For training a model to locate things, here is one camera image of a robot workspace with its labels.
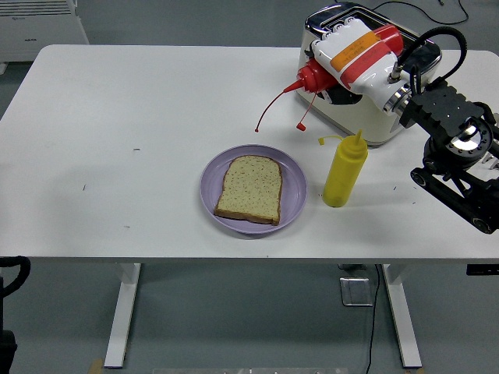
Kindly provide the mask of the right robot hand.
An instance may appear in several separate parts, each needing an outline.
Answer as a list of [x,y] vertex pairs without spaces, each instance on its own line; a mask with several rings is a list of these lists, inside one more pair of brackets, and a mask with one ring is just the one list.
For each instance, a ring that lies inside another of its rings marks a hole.
[[362,20],[350,18],[311,45],[315,60],[348,91],[383,109],[404,85],[388,80],[396,54]]

